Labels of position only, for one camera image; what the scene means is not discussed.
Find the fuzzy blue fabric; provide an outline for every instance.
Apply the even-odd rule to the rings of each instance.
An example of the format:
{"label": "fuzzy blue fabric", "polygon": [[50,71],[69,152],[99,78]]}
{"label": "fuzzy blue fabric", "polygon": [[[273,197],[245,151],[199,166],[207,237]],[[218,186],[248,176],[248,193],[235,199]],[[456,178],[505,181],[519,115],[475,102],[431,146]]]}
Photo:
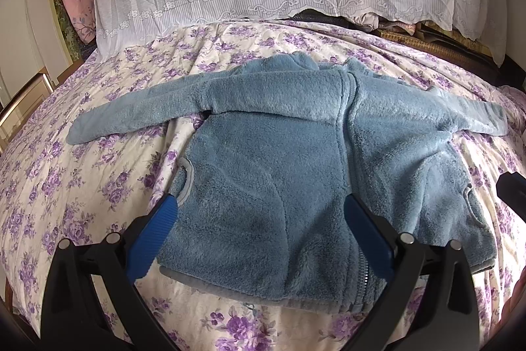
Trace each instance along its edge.
{"label": "fuzzy blue fabric", "polygon": [[170,277],[245,302],[365,310],[384,283],[345,223],[352,191],[399,232],[460,240],[474,270],[493,263],[493,235],[449,142],[458,130],[506,134],[500,106],[295,53],[129,93],[80,115],[67,141],[203,111],[170,188],[179,214],[157,256]]}

